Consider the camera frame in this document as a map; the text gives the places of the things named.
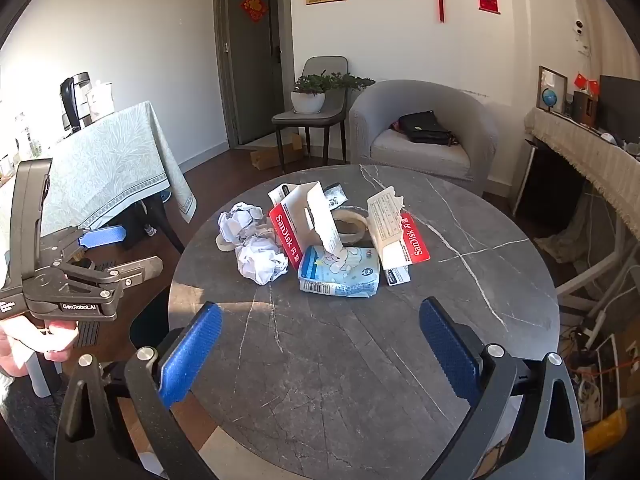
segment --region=blue tissue package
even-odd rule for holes
[[[340,256],[334,256],[321,246],[311,246],[302,259],[298,278],[303,292],[370,298],[378,291],[380,259],[375,249],[345,247]]]

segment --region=silver bolt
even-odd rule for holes
[[[151,359],[154,356],[154,349],[149,348],[148,346],[145,346],[144,348],[141,348],[140,350],[138,350],[138,353],[136,355],[138,356],[138,359],[140,359],[141,361],[149,361],[149,359]]]
[[[549,362],[553,365],[560,366],[562,364],[562,358],[558,354],[549,354]]]
[[[90,365],[92,362],[94,362],[94,358],[89,354],[81,355],[78,359],[78,364],[83,367]]]
[[[500,345],[489,345],[489,348],[487,348],[486,351],[489,352],[491,357],[499,358],[504,356],[504,348]]]

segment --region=kettle handle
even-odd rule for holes
[[[60,97],[62,105],[65,107],[66,118],[71,124],[73,133],[80,131],[80,118],[78,117],[78,105],[76,104],[76,90],[74,88],[74,79],[72,77],[65,79],[60,85]]]

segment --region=desk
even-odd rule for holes
[[[168,187],[191,221],[196,199],[164,138],[151,103],[104,117],[42,154],[53,159],[42,236],[77,225],[98,228]],[[0,187],[0,276],[6,273],[14,179]]]
[[[618,214],[614,251],[599,263],[556,289],[560,304],[594,314],[611,296],[596,302],[571,293],[620,263],[625,253],[624,224],[640,238],[640,162],[588,129],[557,114],[533,108],[525,118],[527,133],[545,142],[586,177]]]
[[[238,273],[233,253],[216,248],[218,216],[236,202],[270,209],[282,183],[340,182],[347,206],[394,186],[414,216],[431,260],[410,268],[411,283],[370,299],[300,292],[289,269],[268,286]],[[198,231],[175,271],[171,329],[205,301],[222,307],[223,331],[192,390],[237,443],[314,480],[421,478],[463,420],[455,396],[418,325],[436,296],[456,322],[512,355],[555,349],[554,286],[533,244],[476,195],[435,177],[379,166],[300,171],[247,191]],[[510,431],[517,401],[497,431]]]

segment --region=hand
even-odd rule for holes
[[[0,321],[0,367],[11,376],[28,374],[25,362],[33,352],[44,354],[49,361],[64,362],[78,337],[75,321],[48,321],[50,333],[42,333],[25,316]]]

